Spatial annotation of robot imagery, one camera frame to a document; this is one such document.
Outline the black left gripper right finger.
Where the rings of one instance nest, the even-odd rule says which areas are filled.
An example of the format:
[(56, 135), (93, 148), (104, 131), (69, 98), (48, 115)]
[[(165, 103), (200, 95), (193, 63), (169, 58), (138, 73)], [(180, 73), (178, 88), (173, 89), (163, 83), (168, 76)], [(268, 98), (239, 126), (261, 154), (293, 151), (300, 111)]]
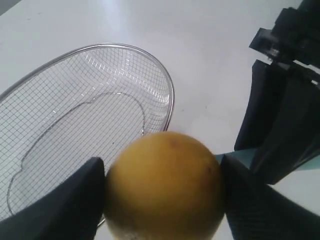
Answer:
[(235, 157), (223, 155), (225, 213), (235, 240), (318, 240), (319, 215), (258, 179)]

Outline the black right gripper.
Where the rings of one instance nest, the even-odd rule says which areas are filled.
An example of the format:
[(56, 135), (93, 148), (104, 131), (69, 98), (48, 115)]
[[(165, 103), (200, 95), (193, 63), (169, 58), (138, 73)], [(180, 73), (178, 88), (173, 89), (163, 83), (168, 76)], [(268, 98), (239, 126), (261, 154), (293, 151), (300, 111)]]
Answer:
[[(320, 2), (303, 0), (298, 8), (283, 8), (272, 29), (260, 28), (249, 47), (276, 63), (305, 72), (320, 84), (320, 75), (296, 64), (320, 67)], [(235, 141), (236, 151), (260, 147), (278, 115), (287, 80), (275, 64), (256, 60), (246, 112)]]

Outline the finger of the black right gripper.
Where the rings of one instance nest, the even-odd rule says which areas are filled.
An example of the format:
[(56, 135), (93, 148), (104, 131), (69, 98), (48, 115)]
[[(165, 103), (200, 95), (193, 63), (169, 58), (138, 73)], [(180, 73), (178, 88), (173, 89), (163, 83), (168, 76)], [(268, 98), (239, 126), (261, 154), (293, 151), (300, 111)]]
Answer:
[(301, 73), (285, 71), (285, 76), (278, 115), (250, 165), (271, 185), (320, 153), (320, 90)]

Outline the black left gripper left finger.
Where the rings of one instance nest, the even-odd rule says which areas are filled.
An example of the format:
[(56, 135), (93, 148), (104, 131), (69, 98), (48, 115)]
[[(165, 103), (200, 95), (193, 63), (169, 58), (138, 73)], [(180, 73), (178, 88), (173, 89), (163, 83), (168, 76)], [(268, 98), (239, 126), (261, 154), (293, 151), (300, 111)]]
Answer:
[(93, 240), (104, 208), (105, 169), (90, 158), (40, 200), (1, 221), (2, 240)]

